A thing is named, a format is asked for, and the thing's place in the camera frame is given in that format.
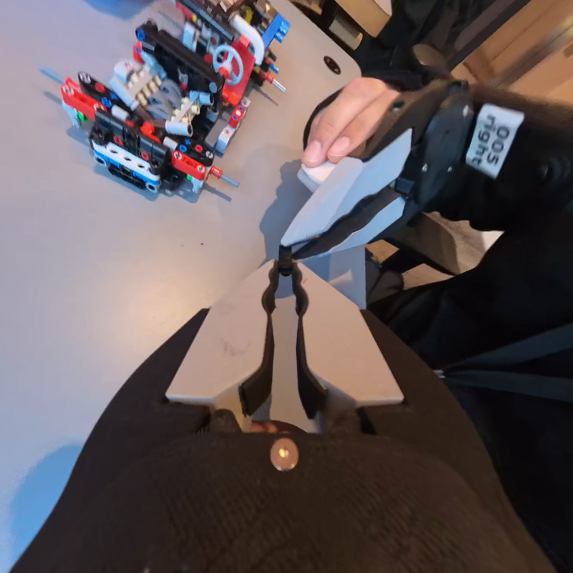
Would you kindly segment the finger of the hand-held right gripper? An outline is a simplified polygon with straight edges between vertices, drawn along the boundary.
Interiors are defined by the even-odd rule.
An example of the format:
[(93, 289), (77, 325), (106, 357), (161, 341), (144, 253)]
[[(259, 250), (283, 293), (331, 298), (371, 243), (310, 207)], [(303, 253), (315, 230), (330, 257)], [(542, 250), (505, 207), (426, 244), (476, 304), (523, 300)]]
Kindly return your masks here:
[(291, 250), (292, 261), (363, 247), (385, 238), (407, 224), (407, 200), (403, 196), (364, 199), (328, 231)]
[(394, 182), (411, 150), (412, 129), (408, 129), (368, 161), (344, 158), (293, 219), (281, 246), (292, 247), (331, 230), (359, 201)]

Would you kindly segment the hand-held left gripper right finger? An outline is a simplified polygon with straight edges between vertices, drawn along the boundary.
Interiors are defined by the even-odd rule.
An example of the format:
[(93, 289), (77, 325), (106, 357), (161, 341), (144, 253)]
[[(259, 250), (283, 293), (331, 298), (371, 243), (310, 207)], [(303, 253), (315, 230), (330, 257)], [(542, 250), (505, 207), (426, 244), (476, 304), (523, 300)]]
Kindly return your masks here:
[(293, 263), (298, 394), (308, 419), (397, 405), (404, 394), (362, 310), (304, 264)]

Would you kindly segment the brick car chassis model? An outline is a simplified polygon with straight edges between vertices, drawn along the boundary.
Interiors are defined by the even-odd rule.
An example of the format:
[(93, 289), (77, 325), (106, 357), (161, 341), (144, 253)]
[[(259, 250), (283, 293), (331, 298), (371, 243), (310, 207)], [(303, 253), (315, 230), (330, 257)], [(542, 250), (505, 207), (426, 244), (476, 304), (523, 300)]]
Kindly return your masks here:
[(215, 165), (250, 107), (251, 87), (277, 81), (272, 44), (290, 22), (270, 1), (173, 1), (178, 32), (149, 19), (131, 57), (102, 82), (40, 71), (59, 84), (61, 105), (88, 136), (100, 169), (152, 194), (199, 195), (211, 178), (238, 188)]

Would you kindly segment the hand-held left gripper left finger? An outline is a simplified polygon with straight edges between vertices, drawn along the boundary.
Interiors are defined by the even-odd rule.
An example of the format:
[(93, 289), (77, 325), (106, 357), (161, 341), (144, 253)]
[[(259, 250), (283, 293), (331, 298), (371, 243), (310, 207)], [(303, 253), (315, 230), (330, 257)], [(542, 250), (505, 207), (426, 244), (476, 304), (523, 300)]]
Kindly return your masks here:
[(265, 263), (209, 308), (166, 391), (170, 402), (250, 416), (241, 386), (263, 364), (269, 319), (263, 295), (275, 267)]

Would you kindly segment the person's right forearm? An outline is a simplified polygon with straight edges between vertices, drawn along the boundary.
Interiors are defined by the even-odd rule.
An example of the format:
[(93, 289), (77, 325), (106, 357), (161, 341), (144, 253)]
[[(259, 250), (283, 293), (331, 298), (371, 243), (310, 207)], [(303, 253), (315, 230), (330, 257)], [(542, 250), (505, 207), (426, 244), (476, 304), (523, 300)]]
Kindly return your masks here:
[(414, 56), (416, 45), (444, 55), (456, 16), (452, 1), (392, 1), (392, 16), (367, 44), (362, 76), (376, 78), (398, 90), (418, 90), (431, 79)]

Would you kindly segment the person's right hand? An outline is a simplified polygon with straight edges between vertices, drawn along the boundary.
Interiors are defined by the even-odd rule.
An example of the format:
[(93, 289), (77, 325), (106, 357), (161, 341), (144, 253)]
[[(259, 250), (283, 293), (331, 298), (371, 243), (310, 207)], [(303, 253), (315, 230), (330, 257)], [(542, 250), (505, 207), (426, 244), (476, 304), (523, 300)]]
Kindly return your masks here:
[(376, 131), (400, 93), (376, 78), (349, 82), (311, 123), (302, 163), (333, 164), (361, 147)]

